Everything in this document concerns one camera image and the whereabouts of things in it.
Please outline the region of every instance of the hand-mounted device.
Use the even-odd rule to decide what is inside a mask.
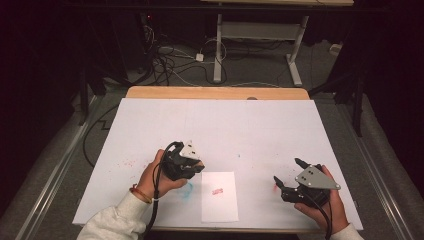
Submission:
[[[164,153],[162,170],[172,181],[180,178],[191,179],[196,173],[200,173],[205,166],[196,153],[191,141],[185,145],[175,142],[172,151]]]
[[[299,183],[297,188],[284,186],[283,182],[274,176],[276,185],[281,189],[281,198],[285,202],[300,202],[309,207],[318,208],[328,202],[330,189],[340,189],[339,184],[322,172],[320,164],[313,166],[299,158],[295,158],[295,161],[305,169],[295,178]]]

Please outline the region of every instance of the wrist strap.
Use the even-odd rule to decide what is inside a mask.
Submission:
[[[149,197],[148,197],[146,194],[144,194],[142,191],[138,190],[138,189],[136,188],[136,186],[137,186],[137,184],[134,184],[134,185],[132,186],[132,188],[130,188],[130,192],[136,192],[136,193],[140,194],[140,196],[142,196],[142,197],[144,198],[144,200],[145,200],[145,201],[143,201],[143,202],[146,202],[146,203],[148,203],[148,204],[151,204],[151,203],[152,203],[152,199],[151,199],[151,198],[149,198]]]

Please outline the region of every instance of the table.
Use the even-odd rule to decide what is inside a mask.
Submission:
[[[277,5],[323,5],[327,6],[352,6],[353,0],[202,0],[207,2],[223,3],[250,3],[250,4],[277,4]],[[216,57],[214,78],[216,83],[221,82],[222,69],[222,38],[248,38],[270,40],[294,40],[293,51],[286,55],[287,64],[293,83],[296,87],[302,86],[302,80],[296,67],[296,56],[302,43],[303,34],[309,16],[303,16],[300,24],[253,23],[253,22],[223,22],[222,14],[218,14],[216,34]]]
[[[315,104],[306,91],[230,87],[131,88],[121,102],[73,223],[83,225],[100,209],[117,204],[128,186],[138,181],[151,155],[175,140],[193,140],[205,163],[204,171],[234,171],[240,221],[200,222],[198,174],[184,188],[161,198],[155,230],[318,231],[311,219],[284,203],[274,188],[273,175],[288,186],[298,185],[294,177],[301,168],[294,157],[313,164],[319,159],[329,166],[342,186],[340,195],[348,219],[362,229]],[[100,183],[108,188],[99,188]]]

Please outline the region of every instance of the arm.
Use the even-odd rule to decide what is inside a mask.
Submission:
[[[128,191],[117,206],[103,209],[94,215],[81,230],[78,239],[137,239],[138,234],[145,231],[146,224],[141,221],[141,216],[153,197],[153,176],[156,177],[157,171],[155,167],[163,153],[163,150],[159,150],[155,160],[144,170],[136,187],[138,191]],[[161,174],[159,197],[186,183],[187,179],[172,181]]]
[[[330,171],[328,171],[327,167],[323,166],[322,171],[324,172],[325,175],[333,179],[333,176],[331,175]],[[303,214],[315,220],[315,222],[318,224],[318,226],[321,229],[323,229],[324,231],[327,229],[327,223],[325,221],[325,218],[318,209],[308,207],[303,203],[296,203],[294,207],[300,212],[302,212]],[[337,190],[330,191],[330,201],[329,203],[326,203],[324,206],[322,206],[322,208],[329,217],[330,217],[330,212],[332,213],[331,218],[333,219],[332,221],[333,232],[331,233],[332,234],[330,238],[331,240],[363,239],[358,234],[358,232],[353,227],[353,225],[349,224],[349,222],[347,221],[344,205],[343,205],[342,199],[340,198],[339,192]]]

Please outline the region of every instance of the sleeve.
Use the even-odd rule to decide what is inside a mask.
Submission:
[[[346,228],[341,230],[338,233],[331,235],[330,240],[364,240],[361,235],[359,235],[358,231],[356,231],[355,226],[353,224],[349,224]]]
[[[94,215],[81,230],[77,239],[138,239],[146,224],[141,216],[149,204],[131,192],[116,207],[108,207]]]

